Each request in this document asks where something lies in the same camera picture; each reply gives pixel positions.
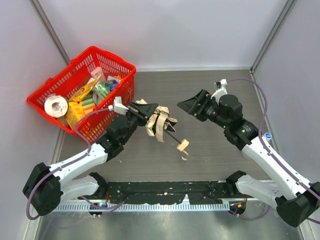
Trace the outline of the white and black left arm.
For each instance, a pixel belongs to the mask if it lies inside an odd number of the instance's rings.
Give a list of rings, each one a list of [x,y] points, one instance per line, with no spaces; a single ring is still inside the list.
[[[108,183],[96,172],[78,178],[78,176],[95,166],[102,165],[115,158],[124,150],[134,131],[147,124],[154,114],[157,103],[143,104],[130,102],[128,106],[121,103],[120,97],[107,108],[93,111],[91,117],[97,117],[102,112],[115,112],[106,132],[95,142],[89,143],[88,148],[66,160],[46,165],[37,164],[22,192],[27,198],[26,215],[35,220],[30,214],[33,207],[39,216],[51,213],[60,202],[76,199],[102,199],[108,192]]]

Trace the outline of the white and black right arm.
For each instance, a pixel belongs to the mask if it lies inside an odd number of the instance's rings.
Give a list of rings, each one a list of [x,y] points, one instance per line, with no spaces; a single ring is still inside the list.
[[[292,227],[298,227],[319,209],[319,182],[312,183],[303,177],[270,146],[258,128],[243,117],[243,106],[235,95],[216,97],[203,89],[177,106],[201,122],[210,120],[222,127],[228,142],[236,146],[244,158],[255,161],[273,180],[273,183],[263,182],[239,170],[226,181],[240,194],[276,209]]]

